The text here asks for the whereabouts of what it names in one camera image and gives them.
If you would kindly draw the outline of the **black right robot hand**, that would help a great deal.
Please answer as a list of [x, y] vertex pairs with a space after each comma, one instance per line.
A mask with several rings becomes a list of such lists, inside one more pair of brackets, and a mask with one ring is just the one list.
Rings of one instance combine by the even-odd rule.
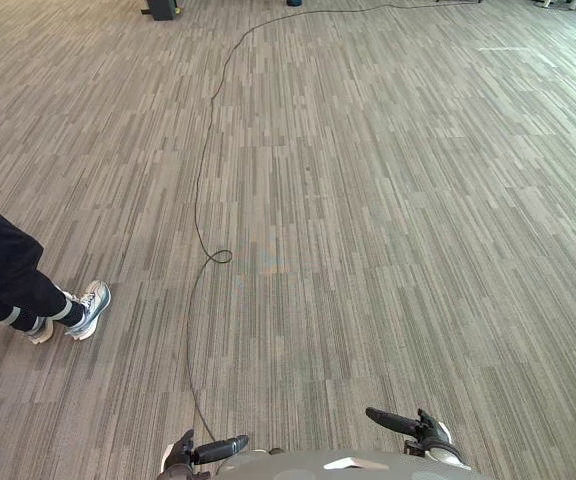
[[417, 410], [417, 419], [403, 417], [374, 407], [367, 407], [365, 414], [378, 425], [396, 433], [407, 435], [418, 443], [433, 440], [448, 445], [452, 444], [449, 431], [422, 409]]

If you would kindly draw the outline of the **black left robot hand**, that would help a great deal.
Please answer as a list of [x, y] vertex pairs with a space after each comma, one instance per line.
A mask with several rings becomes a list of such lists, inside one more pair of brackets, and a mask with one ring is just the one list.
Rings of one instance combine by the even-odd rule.
[[248, 442], [249, 437], [243, 434], [195, 447], [194, 430], [190, 429], [179, 440], [166, 447], [160, 471], [164, 473], [176, 465], [193, 470], [194, 466], [219, 462], [238, 454]]

